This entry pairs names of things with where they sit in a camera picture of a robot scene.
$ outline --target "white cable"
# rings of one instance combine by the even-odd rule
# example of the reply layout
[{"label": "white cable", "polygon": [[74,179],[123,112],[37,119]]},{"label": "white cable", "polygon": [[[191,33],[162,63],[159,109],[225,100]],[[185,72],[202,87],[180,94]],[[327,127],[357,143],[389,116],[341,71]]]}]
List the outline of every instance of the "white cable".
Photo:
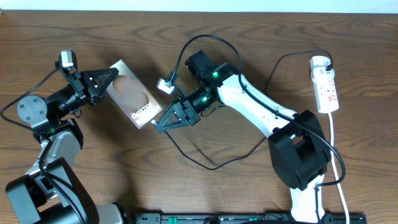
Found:
[{"label": "white cable", "polygon": [[[335,133],[334,133],[334,128],[333,128],[333,118],[331,117],[331,113],[328,113],[329,115],[329,122],[330,122],[330,144],[331,146],[334,146],[335,143]],[[336,168],[336,163],[335,163],[335,157],[333,155],[333,153],[331,153],[331,166],[333,167],[333,172],[335,173],[335,178],[336,180],[339,179],[339,175],[337,173],[337,168]],[[349,213],[348,213],[348,207],[347,207],[347,203],[346,200],[344,198],[343,195],[343,189],[341,189],[341,185],[337,184],[337,188],[338,188],[338,193],[340,194],[340,198],[341,198],[341,202],[343,204],[343,208],[344,208],[344,213],[346,215],[346,224],[349,224]]]}]

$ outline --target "power strip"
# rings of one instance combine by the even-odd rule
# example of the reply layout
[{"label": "power strip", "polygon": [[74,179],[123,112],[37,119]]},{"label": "power strip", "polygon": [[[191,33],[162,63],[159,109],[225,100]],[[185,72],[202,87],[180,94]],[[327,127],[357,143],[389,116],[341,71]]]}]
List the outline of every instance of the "power strip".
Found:
[{"label": "power strip", "polygon": [[326,71],[330,59],[324,56],[314,56],[310,60],[311,79],[317,98],[319,113],[331,113],[339,108],[335,86],[335,71]]}]

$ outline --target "cable connector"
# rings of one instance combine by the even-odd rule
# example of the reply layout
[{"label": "cable connector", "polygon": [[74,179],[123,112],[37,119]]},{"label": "cable connector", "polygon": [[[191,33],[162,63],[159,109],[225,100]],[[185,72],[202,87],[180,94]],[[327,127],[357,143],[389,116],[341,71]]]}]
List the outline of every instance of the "cable connector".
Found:
[{"label": "cable connector", "polygon": [[173,71],[170,72],[169,76],[167,77],[166,80],[163,78],[160,78],[159,81],[157,82],[156,87],[163,92],[171,95],[174,92],[175,89],[175,81],[178,78],[178,75],[175,74],[173,76]]},{"label": "cable connector", "polygon": [[330,59],[314,56],[310,60],[311,79],[315,89],[319,113],[331,113],[339,108],[335,86],[335,71],[328,70]]}]

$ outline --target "brown tabletop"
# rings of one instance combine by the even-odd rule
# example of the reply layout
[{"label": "brown tabletop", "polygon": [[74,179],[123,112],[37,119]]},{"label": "brown tabletop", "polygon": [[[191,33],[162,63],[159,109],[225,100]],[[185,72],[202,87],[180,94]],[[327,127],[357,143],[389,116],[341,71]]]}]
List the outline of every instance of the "brown tabletop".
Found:
[{"label": "brown tabletop", "polygon": [[[398,222],[398,17],[364,14],[171,13],[4,11],[0,17],[0,106],[36,85],[63,49],[77,54],[79,70],[107,68],[123,59],[166,107],[172,99],[155,87],[174,69],[184,43],[198,34],[224,37],[240,51],[243,73],[263,90],[283,54],[325,49],[334,59],[340,109],[334,113],[335,145],[346,164],[343,190],[351,212],[368,223]],[[203,49],[217,63],[237,65],[220,42],[192,43],[186,58]],[[328,117],[317,113],[310,79],[311,55],[281,62],[270,87],[276,102],[314,112],[329,138]],[[178,84],[196,81],[181,66]],[[66,85],[56,74],[34,94]],[[15,106],[6,112],[19,119]],[[165,213],[264,213],[289,210],[289,188],[275,174],[264,142],[249,158],[207,171],[183,158],[148,124],[138,130],[109,96],[85,106],[78,124],[84,147],[73,170],[98,204],[120,202],[135,210]],[[214,164],[247,153],[262,133],[239,113],[223,108],[192,127],[170,131],[198,161]],[[0,223],[15,223],[5,194],[40,152],[32,133],[0,119]],[[331,166],[326,180],[333,180]],[[335,186],[323,189],[323,207],[342,212]]]}]

